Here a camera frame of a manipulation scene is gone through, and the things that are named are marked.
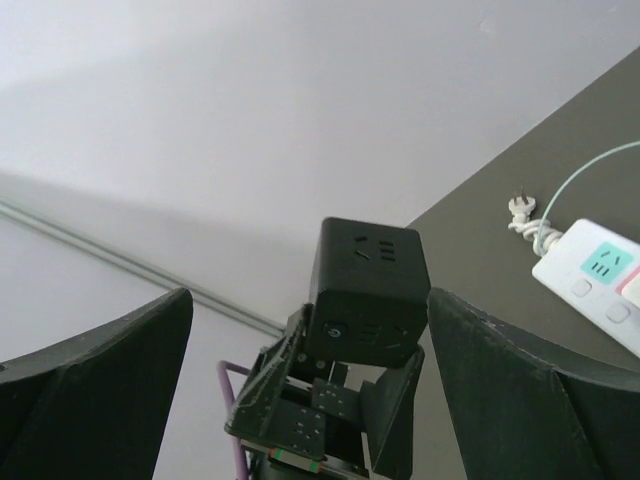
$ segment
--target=white power strip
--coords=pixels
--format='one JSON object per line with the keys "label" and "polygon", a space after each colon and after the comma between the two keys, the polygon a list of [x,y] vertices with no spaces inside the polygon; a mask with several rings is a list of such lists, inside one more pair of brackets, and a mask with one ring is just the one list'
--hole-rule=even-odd
{"label": "white power strip", "polygon": [[532,273],[640,358],[640,245],[578,220]]}

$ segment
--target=white wall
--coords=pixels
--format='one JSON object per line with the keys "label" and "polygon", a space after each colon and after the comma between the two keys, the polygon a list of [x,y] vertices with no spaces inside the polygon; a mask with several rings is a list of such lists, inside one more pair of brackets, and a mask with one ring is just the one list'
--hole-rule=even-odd
{"label": "white wall", "polygon": [[639,18],[637,0],[5,0],[0,189],[284,319],[322,217],[407,224],[636,48]]}
{"label": "white wall", "polygon": [[[0,361],[82,333],[165,293],[3,219],[0,252]],[[272,341],[196,305],[154,479],[235,478],[216,363],[251,366],[260,347]]]}

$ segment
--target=black curved panel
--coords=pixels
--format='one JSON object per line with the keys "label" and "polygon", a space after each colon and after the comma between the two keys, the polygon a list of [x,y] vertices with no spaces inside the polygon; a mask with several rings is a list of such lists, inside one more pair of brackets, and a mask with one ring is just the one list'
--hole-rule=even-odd
{"label": "black curved panel", "polygon": [[429,324],[470,480],[638,478],[638,373],[536,337],[440,289],[429,297]]}
{"label": "black curved panel", "polygon": [[184,289],[0,372],[0,479],[151,479],[191,329]]}

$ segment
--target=wire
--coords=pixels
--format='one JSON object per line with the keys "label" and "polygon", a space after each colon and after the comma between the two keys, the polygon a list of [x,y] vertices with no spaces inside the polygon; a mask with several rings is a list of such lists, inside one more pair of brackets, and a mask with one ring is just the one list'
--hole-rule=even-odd
{"label": "wire", "polygon": [[535,209],[536,199],[533,197],[527,197],[522,193],[512,198],[509,201],[509,211],[513,219],[509,223],[509,230],[521,234],[526,241],[532,242],[533,252],[541,257],[543,253],[539,247],[540,242],[536,240],[542,238],[542,247],[544,251],[548,251],[562,238],[562,232],[551,228],[548,220],[531,220],[531,214]]}
{"label": "wire", "polygon": [[541,257],[544,256],[549,251],[548,248],[545,248],[544,241],[542,240],[542,238],[544,238],[543,234],[544,234],[545,224],[548,225],[547,217],[549,216],[549,213],[551,212],[551,209],[553,208],[553,205],[556,203],[556,200],[558,200],[558,197],[562,194],[564,189],[567,188],[569,186],[569,184],[571,182],[573,182],[573,180],[575,180],[575,178],[578,175],[580,175],[582,172],[584,172],[588,168],[590,168],[593,165],[595,165],[596,163],[598,163],[600,160],[604,160],[605,158],[610,157],[613,154],[616,154],[618,152],[622,152],[623,150],[629,150],[630,148],[635,148],[635,147],[640,147],[640,140],[637,140],[635,142],[625,143],[624,145],[620,145],[618,147],[614,147],[614,148],[612,148],[610,150],[607,150],[604,153],[601,153],[597,157],[592,158],[591,160],[589,160],[587,163],[585,163],[578,170],[573,172],[573,174],[569,178],[567,178],[562,185],[560,185],[560,188],[558,188],[558,190],[553,195],[553,197],[551,197],[551,201],[549,202],[549,205],[547,205],[547,208],[545,209],[544,213],[542,214],[542,217],[540,218],[540,223],[538,225],[538,231],[537,231],[536,238],[535,238],[535,241],[534,241],[534,251],[536,251],[536,248],[537,248],[537,250],[540,252],[540,256]]}
{"label": "wire", "polygon": [[[229,372],[236,372],[246,376],[249,375],[249,369],[224,360],[218,362],[218,379],[220,380],[220,386],[222,387],[222,396],[224,397],[224,403],[227,407],[227,414],[231,411],[233,402],[235,402]],[[247,457],[242,449],[242,445],[240,445],[240,440],[236,437],[233,437],[233,454],[236,458],[237,480],[249,480]]]}

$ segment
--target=switch button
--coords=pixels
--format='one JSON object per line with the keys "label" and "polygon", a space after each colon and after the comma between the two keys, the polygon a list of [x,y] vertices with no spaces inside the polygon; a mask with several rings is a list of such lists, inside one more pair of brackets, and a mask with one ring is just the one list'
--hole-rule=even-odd
{"label": "switch button", "polygon": [[591,290],[591,284],[586,280],[578,280],[571,291],[576,297],[584,297]]}
{"label": "switch button", "polygon": [[613,323],[622,323],[631,314],[629,309],[621,303],[614,303],[607,310],[607,318]]}

